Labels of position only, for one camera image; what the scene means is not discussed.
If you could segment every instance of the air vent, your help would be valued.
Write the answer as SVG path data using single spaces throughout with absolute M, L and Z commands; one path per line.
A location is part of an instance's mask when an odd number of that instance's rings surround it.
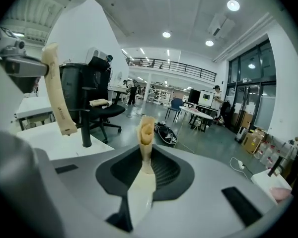
M 215 14 L 208 28 L 208 32 L 216 38 L 225 38 L 234 26 L 235 23 L 233 20 L 230 20 L 224 15 L 220 15 L 217 13 Z

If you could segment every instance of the ceiling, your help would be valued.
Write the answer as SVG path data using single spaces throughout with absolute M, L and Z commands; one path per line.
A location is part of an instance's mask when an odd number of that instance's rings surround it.
M 144 80 L 147 81 L 148 73 L 129 71 L 129 78 L 135 79 L 139 83 L 140 82 L 145 83 Z M 198 90 L 198 91 L 200 91 L 200 90 L 212 91 L 212 89 L 207 86 L 204 86 L 204 85 L 198 84 L 198 83 L 192 83 L 189 80 L 188 81 L 183 80 L 182 78 L 174 78 L 174 77 L 161 76 L 161 75 L 157 75 L 157 74 L 151 74 L 151 82 L 152 83 L 153 82 L 164 83 L 165 81 L 167 81 L 168 85 L 180 87 L 182 89 L 185 89 L 185 88 L 191 86 L 193 89 Z
M 12 32 L 23 33 L 25 40 L 44 45 L 64 8 L 85 0 L 16 0 L 0 25 Z
M 230 11 L 229 0 L 96 0 L 107 15 L 122 48 L 158 47 L 184 50 L 213 59 L 267 12 L 259 0 L 237 0 L 240 10 Z M 208 28 L 215 14 L 235 26 L 225 38 L 215 39 Z M 164 31 L 171 37 L 162 37 Z M 212 39 L 214 46 L 205 41 Z
M 124 49 L 128 54 L 126 56 L 133 58 L 145 58 L 148 57 L 153 59 L 161 59 L 170 61 L 179 61 L 181 51 L 180 50 L 170 50 L 170 56 L 167 54 L 167 49 L 161 48 L 146 48 L 142 47 L 145 54 L 143 54 L 140 48 L 126 48 Z

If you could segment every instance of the door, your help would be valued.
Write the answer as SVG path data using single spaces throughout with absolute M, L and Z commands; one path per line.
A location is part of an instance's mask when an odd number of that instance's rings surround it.
M 247 128 L 253 121 L 259 98 L 259 85 L 239 86 L 236 93 L 231 125 L 235 130 Z

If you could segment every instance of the blue chair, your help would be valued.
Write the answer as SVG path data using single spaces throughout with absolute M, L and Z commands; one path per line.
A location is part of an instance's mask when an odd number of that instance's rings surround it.
M 167 113 L 165 114 L 165 118 L 167 118 L 167 115 L 168 115 L 168 118 L 169 118 L 169 115 L 170 115 L 170 111 L 173 110 L 175 111 L 175 116 L 174 116 L 174 119 L 173 119 L 173 122 L 175 121 L 175 119 L 179 116 L 180 114 L 180 106 L 183 106 L 183 101 L 179 98 L 175 98 L 171 101 L 171 107 L 168 108 L 167 110 Z

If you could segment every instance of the floor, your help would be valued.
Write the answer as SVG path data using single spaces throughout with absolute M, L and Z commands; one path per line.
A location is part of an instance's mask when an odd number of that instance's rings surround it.
M 122 132 L 118 133 L 115 128 L 105 128 L 108 137 L 108 145 L 115 149 L 134 145 L 135 140 L 137 140 L 136 127 L 140 123 L 141 114 L 154 117 L 157 121 L 163 121 L 165 120 L 164 117 L 167 112 L 167 107 L 157 104 L 152 105 L 151 103 L 143 103 L 139 100 L 137 101 L 136 107 L 132 105 L 121 105 L 126 107 L 125 112 L 117 117 L 111 118 L 110 122 L 112 124 L 120 125 L 122 127 Z M 174 133 L 177 133 L 180 129 L 183 116 L 184 114 L 181 114 L 178 120 L 173 122 L 174 112 L 171 111 L 170 117 L 165 120 Z M 92 130 L 91 134 L 99 140 L 104 139 L 100 128 Z M 265 170 L 265 166 L 247 153 L 240 144 L 234 141 L 234 138 L 235 134 L 233 132 L 218 125 L 212 125 L 205 131 L 205 133 L 196 130 L 192 133 L 192 129 L 190 129 L 187 120 L 183 123 L 179 141 L 185 142 L 185 144 L 190 146 L 193 150 L 195 150 L 197 142 L 199 142 L 197 151 L 195 151 L 196 154 L 216 159 L 226 165 L 229 165 L 231 158 L 235 157 L 241 160 L 254 174 Z M 167 145 L 158 135 L 155 135 L 154 143 Z M 180 144 L 177 144 L 176 148 L 189 151 Z M 231 165 L 239 170 L 237 160 L 233 159 Z M 244 169 L 243 171 L 248 178 L 251 178 L 252 174 L 247 169 Z

